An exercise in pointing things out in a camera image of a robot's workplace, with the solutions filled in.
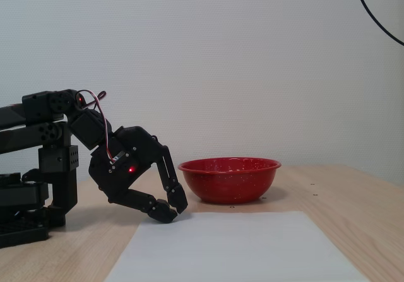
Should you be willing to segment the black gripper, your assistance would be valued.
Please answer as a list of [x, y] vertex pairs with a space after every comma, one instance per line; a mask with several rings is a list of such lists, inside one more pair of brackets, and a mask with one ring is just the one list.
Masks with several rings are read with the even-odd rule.
[[[152, 163], [157, 164], [168, 202], [129, 189]], [[88, 172], [110, 203], [139, 210], [158, 222], [171, 223], [188, 206], [169, 148], [140, 126], [121, 126], [112, 133], [108, 145], [91, 153]]]

